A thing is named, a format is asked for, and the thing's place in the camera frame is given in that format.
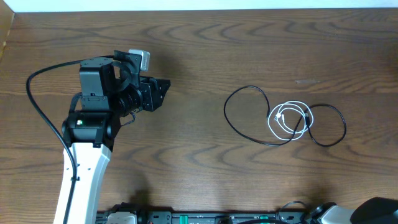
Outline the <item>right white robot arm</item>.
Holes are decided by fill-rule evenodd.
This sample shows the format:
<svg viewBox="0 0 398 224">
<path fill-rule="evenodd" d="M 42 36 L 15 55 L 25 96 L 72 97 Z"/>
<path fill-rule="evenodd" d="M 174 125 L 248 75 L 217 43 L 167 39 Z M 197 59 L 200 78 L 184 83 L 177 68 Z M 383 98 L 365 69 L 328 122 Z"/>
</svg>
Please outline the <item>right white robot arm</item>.
<svg viewBox="0 0 398 224">
<path fill-rule="evenodd" d="M 357 209 L 328 202 L 314 208 L 306 217 L 310 224 L 397 224 L 397 200 L 374 197 Z"/>
</svg>

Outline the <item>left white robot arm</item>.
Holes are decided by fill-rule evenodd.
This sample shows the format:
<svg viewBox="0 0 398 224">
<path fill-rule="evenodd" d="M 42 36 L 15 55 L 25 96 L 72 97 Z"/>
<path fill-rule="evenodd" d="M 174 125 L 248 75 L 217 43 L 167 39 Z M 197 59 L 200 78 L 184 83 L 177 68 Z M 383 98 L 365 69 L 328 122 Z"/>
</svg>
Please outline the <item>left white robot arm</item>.
<svg viewBox="0 0 398 224">
<path fill-rule="evenodd" d="M 63 179 L 54 223 L 94 223 L 121 118 L 162 106 L 170 80 L 142 76 L 150 53 L 131 49 L 81 61 L 81 93 L 62 124 Z"/>
</svg>

